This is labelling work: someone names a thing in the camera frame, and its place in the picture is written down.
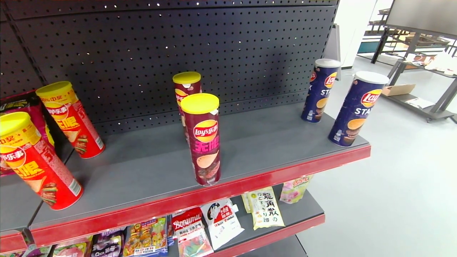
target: yellow lid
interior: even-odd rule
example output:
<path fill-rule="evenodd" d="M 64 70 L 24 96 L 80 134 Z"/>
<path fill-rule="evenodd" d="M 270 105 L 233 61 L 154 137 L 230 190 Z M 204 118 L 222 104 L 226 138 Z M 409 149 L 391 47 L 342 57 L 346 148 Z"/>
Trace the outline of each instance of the yellow lid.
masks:
<path fill-rule="evenodd" d="M 192 84 L 200 81 L 202 75 L 195 71 L 181 72 L 173 76 L 173 82 L 176 84 Z"/>
<path fill-rule="evenodd" d="M 198 93 L 185 97 L 181 101 L 182 111 L 189 114 L 205 114 L 219 107 L 219 98 L 212 94 Z"/>
<path fill-rule="evenodd" d="M 35 92 L 40 98 L 49 98 L 55 95 L 62 95 L 71 90 L 70 81 L 60 81 L 38 88 Z"/>
<path fill-rule="evenodd" d="M 0 116 L 0 136 L 20 130 L 30 123 L 30 115 L 26 112 L 12 112 Z"/>

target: white lid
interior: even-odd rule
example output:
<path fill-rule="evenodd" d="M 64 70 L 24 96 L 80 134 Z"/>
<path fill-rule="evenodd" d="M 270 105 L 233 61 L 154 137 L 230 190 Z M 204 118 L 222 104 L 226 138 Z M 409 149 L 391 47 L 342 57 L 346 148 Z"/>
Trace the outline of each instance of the white lid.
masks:
<path fill-rule="evenodd" d="M 317 59 L 315 64 L 322 68 L 338 68 L 341 66 L 341 62 L 333 59 Z"/>
<path fill-rule="evenodd" d="M 389 78 L 385 75 L 371 72 L 371 71 L 358 71 L 354 75 L 356 80 L 361 80 L 367 83 L 385 85 L 389 82 Z"/>

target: snack bag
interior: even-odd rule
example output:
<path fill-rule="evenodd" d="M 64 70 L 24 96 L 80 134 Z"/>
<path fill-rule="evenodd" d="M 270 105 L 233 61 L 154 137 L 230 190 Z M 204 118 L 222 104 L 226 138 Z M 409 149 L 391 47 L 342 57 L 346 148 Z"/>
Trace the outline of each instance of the snack bag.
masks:
<path fill-rule="evenodd" d="M 12 252 L 12 253 L 7 253 L 7 254 L 1 254 L 0 257 L 21 257 L 24 255 L 25 251 L 21 252 Z"/>
<path fill-rule="evenodd" d="M 51 252 L 52 246 L 37 248 L 37 245 L 30 244 L 24 252 L 23 257 L 47 257 Z"/>
<path fill-rule="evenodd" d="M 230 199 L 223 199 L 200 207 L 208 224 L 214 250 L 217 250 L 244 231 L 232 206 Z"/>
<path fill-rule="evenodd" d="M 53 257 L 89 257 L 92 249 L 92 237 L 85 236 L 56 245 Z"/>
<path fill-rule="evenodd" d="M 281 212 L 276 202 L 272 187 L 248 193 L 254 230 L 258 228 L 284 227 Z"/>
<path fill-rule="evenodd" d="M 42 103 L 40 98 L 35 94 L 35 91 L 0 99 L 0 115 L 12 112 L 28 113 L 32 123 L 37 127 L 41 136 L 52 146 L 52 149 L 54 149 L 54 140 L 49 133 L 48 125 L 44 121 Z M 14 174 L 14 170 L 12 170 L 0 156 L 0 177 L 10 174 Z"/>
<path fill-rule="evenodd" d="M 168 255 L 166 218 L 130 225 L 127 233 L 124 257 Z"/>
<path fill-rule="evenodd" d="M 171 223 L 171 215 L 167 216 L 167 243 L 168 246 L 175 244 L 175 230 L 173 229 L 173 224 Z"/>
<path fill-rule="evenodd" d="M 287 181 L 282 186 L 280 201 L 285 203 L 296 203 L 305 194 L 308 183 L 313 175 L 302 176 L 291 181 Z"/>
<path fill-rule="evenodd" d="M 90 257 L 119 257 L 124 246 L 123 228 L 113 229 L 98 235 L 97 243 L 93 245 Z"/>
<path fill-rule="evenodd" d="M 214 252 L 206 236 L 199 207 L 173 214 L 172 221 L 178 236 L 180 257 L 203 257 Z"/>
<path fill-rule="evenodd" d="M 241 199 L 243 200 L 243 204 L 244 204 L 244 208 L 246 209 L 246 213 L 251 213 L 251 208 L 249 207 L 248 193 L 242 194 Z"/>

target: blue chip can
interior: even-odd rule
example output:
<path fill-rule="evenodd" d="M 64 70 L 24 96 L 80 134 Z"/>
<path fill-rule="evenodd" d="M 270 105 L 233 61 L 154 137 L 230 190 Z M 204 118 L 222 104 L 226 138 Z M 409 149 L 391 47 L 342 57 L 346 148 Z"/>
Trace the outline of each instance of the blue chip can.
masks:
<path fill-rule="evenodd" d="M 340 66 L 341 63 L 337 60 L 316 60 L 309 83 L 308 96 L 303 107 L 302 120 L 309 123 L 320 121 Z"/>
<path fill-rule="evenodd" d="M 375 72 L 356 72 L 351 88 L 336 117 L 329 139 L 339 146 L 351 146 L 389 78 Z"/>

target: gray floor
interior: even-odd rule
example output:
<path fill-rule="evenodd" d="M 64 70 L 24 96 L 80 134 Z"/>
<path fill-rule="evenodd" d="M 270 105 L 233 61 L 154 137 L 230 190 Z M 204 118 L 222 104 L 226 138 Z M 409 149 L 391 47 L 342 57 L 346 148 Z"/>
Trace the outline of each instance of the gray floor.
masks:
<path fill-rule="evenodd" d="M 336 117 L 359 70 L 387 74 L 390 66 L 357 57 L 335 83 L 325 112 Z M 451 79 L 406 71 L 397 84 L 436 102 Z M 457 98 L 449 111 L 457 112 Z M 457 124 L 425 119 L 379 98 L 360 135 L 369 159 L 317 174 L 309 190 L 326 222 L 298 234 L 310 257 L 457 256 Z"/>

